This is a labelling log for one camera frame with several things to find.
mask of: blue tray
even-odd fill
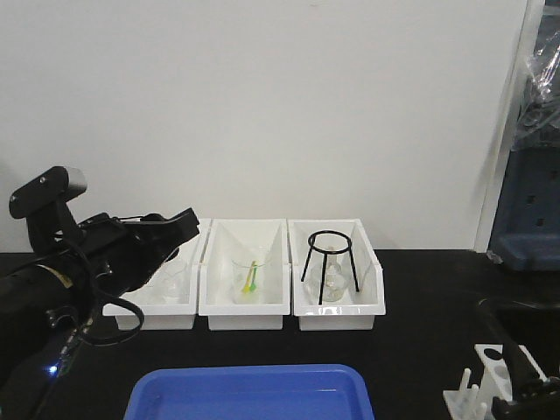
[[[196,367],[151,372],[124,420],[374,420],[366,385],[342,365]]]

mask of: black table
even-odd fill
[[[558,275],[507,273],[473,252],[377,255],[387,315],[375,319],[372,331],[300,332],[296,318],[284,317],[282,331],[209,332],[206,319],[197,317],[191,331],[140,332],[119,346],[83,345],[70,373],[55,382],[41,418],[121,419],[135,383],[160,368],[342,363],[363,376],[378,420],[449,420],[442,390],[456,389],[465,367],[479,382],[474,344],[495,342],[475,315],[477,302],[489,297],[560,301]],[[0,258],[0,269],[5,272],[13,262]],[[105,321],[107,326],[115,327],[114,321]],[[507,328],[547,375],[558,375],[560,342],[550,341],[550,323],[512,318]],[[2,420],[25,417],[45,386],[41,368],[63,339],[55,337],[14,372],[0,392]]]

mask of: cable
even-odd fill
[[[60,241],[64,242],[78,256],[84,270],[87,273],[87,276],[89,277],[89,283],[91,284],[92,293],[95,299],[95,304],[93,308],[94,315],[92,316],[92,322],[93,322],[93,318],[96,315],[96,312],[98,312],[99,309],[101,309],[106,304],[113,304],[116,306],[120,306],[134,313],[134,315],[136,315],[136,317],[138,318],[138,325],[135,326],[133,329],[109,337],[94,337],[93,335],[88,333],[88,329],[91,325],[86,325],[83,328],[81,327],[81,325],[77,325],[76,328],[77,328],[78,336],[90,346],[95,346],[95,347],[113,346],[115,344],[122,343],[126,340],[130,340],[131,338],[136,336],[140,332],[140,329],[144,324],[144,313],[142,312],[142,310],[132,302],[129,302],[128,300],[122,299],[120,297],[115,297],[113,295],[110,295],[107,292],[101,290],[101,288],[99,287],[99,283],[97,280],[100,277],[110,276],[111,275],[110,267],[108,267],[106,271],[95,276],[91,263],[89,262],[88,258],[83,253],[83,251],[80,249],[80,247],[78,247],[75,243],[69,241],[68,239],[62,239]]]

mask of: white tray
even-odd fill
[[[265,249],[261,299],[239,304],[234,299],[232,260],[244,249]],[[290,314],[290,263],[286,220],[214,219],[200,265],[199,315],[211,330],[276,330]]]
[[[197,312],[199,265],[207,243],[211,220],[200,219],[200,233],[179,247],[178,255],[164,263],[142,288],[124,293],[142,309],[145,320],[143,330],[189,330],[193,328]],[[167,284],[179,288],[178,297],[160,297]],[[103,315],[115,316],[119,329],[129,330],[137,325],[137,317],[113,304],[103,308]]]
[[[348,288],[337,302],[323,302],[310,296],[301,282],[305,260],[309,251],[308,238],[319,230],[335,230],[352,240],[360,292],[354,288],[350,277]],[[299,328],[306,330],[368,330],[374,326],[376,315],[385,314],[382,266],[372,249],[366,231],[358,219],[353,220],[288,220],[290,253],[293,275],[293,313],[299,317]],[[323,256],[313,251],[305,281],[312,268],[322,263]],[[348,254],[337,256],[340,265],[348,265]]]

